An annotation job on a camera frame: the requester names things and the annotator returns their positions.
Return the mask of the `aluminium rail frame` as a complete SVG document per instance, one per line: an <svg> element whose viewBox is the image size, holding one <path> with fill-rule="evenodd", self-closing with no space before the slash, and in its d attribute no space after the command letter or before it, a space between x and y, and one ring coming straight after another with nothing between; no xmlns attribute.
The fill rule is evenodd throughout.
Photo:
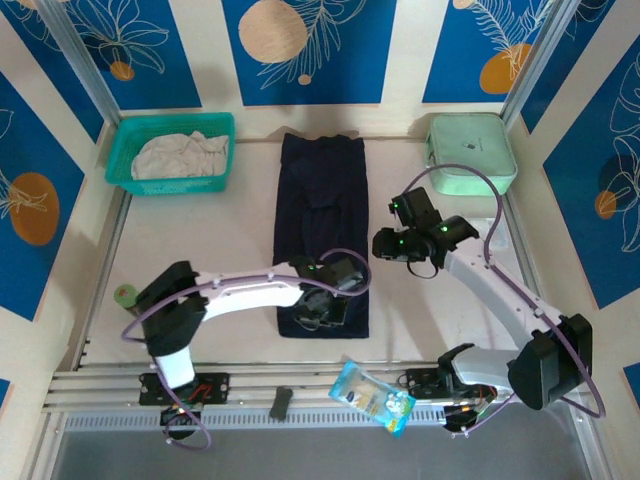
<svg viewBox="0 0 640 480"><path fill-rule="evenodd" d="M342 369L340 363L199 364L202 373L227 373L227 406L266 408L278 386L293 390L291 406L331 407L329 388ZM139 406L139 377L152 368L142 363L84 366L56 372L43 404L46 413L132 410Z"/></svg>

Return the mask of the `teal plastic basket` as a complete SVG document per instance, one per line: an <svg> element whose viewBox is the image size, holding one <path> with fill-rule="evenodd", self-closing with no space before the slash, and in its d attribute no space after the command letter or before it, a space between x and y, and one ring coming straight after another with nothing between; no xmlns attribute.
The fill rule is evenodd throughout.
<svg viewBox="0 0 640 480"><path fill-rule="evenodd" d="M228 147L224 168L219 174L167 179L141 179L132 176L134 158L143 146L160 136L192 134L205 137L226 136ZM229 112L181 113L124 118L115 133L107 159L105 180L132 195L200 194L223 191L232 171L235 153L235 121Z"/></svg>

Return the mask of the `cream white t-shirt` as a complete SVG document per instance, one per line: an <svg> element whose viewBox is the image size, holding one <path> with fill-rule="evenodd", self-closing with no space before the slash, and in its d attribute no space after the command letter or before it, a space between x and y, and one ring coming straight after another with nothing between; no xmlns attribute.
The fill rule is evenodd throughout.
<svg viewBox="0 0 640 480"><path fill-rule="evenodd" d="M134 180L154 180L222 175L229 149L228 135L206 137L194 131L190 135L158 136L134 157L131 176Z"/></svg>

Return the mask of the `small black clip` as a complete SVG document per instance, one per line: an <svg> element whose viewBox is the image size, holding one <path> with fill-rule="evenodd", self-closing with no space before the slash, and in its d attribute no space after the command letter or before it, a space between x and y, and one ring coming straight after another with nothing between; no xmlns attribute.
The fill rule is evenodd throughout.
<svg viewBox="0 0 640 480"><path fill-rule="evenodd" d="M287 413L291 399L293 397L293 390L286 386L278 386L276 388L274 401L269 411L269 417L278 422L284 422L287 418Z"/></svg>

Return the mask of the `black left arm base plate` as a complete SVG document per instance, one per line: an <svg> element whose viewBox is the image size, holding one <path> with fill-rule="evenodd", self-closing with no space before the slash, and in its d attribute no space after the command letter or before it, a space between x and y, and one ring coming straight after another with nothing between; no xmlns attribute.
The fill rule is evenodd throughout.
<svg viewBox="0 0 640 480"><path fill-rule="evenodd" d="M227 402L229 394L228 373L197 373L193 381L173 389L172 392L187 405L220 405ZM157 373L139 376L138 403L142 406L169 406L175 404Z"/></svg>

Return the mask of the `mint green zip case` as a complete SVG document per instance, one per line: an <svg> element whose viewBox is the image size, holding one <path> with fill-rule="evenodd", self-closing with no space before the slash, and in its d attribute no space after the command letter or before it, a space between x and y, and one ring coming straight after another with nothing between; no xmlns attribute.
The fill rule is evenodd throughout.
<svg viewBox="0 0 640 480"><path fill-rule="evenodd" d="M431 119L426 164L433 188L444 195L503 195L518 167L503 121L490 113L442 113Z"/></svg>

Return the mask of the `blue and yellow snack packet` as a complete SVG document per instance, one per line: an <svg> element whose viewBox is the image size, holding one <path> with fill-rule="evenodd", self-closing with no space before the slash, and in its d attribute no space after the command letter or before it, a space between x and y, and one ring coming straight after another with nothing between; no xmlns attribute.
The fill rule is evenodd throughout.
<svg viewBox="0 0 640 480"><path fill-rule="evenodd" d="M416 402L406 391L377 379L351 360L343 366L329 397L382 425L395 437L404 432Z"/></svg>

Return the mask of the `aluminium frame post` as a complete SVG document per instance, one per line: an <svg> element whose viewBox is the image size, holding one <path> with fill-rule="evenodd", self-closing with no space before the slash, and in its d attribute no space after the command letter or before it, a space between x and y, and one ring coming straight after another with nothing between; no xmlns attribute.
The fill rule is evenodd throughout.
<svg viewBox="0 0 640 480"><path fill-rule="evenodd" d="M65 7L58 0L33 0L51 36L62 51L105 122L118 126L120 109Z"/></svg>
<svg viewBox="0 0 640 480"><path fill-rule="evenodd" d="M507 131L511 130L519 118L524 103L544 71L580 2L581 0L553 0L550 4L549 16L542 25L500 112Z"/></svg>

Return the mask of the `green capped bottle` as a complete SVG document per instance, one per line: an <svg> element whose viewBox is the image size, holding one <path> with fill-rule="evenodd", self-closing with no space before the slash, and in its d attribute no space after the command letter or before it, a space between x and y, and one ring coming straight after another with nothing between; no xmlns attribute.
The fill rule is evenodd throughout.
<svg viewBox="0 0 640 480"><path fill-rule="evenodd" d="M135 312L138 290L131 284L121 284L114 291L116 303L128 312Z"/></svg>

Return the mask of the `navy blue t-shirt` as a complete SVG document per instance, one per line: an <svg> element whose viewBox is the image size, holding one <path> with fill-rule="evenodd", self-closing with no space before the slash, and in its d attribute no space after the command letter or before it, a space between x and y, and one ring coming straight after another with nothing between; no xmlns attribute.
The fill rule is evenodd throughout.
<svg viewBox="0 0 640 480"><path fill-rule="evenodd" d="M365 145L344 135L308 140L284 135L273 262L318 260L334 248L369 256Z"/></svg>

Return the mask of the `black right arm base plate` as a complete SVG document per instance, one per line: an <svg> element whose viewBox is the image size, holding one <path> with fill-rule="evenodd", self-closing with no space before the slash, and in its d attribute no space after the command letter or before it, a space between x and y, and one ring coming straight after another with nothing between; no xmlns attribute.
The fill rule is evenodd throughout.
<svg viewBox="0 0 640 480"><path fill-rule="evenodd" d="M398 384L418 400L486 400L497 398L494 387L482 384L462 383L455 374L440 368L407 369L397 379Z"/></svg>

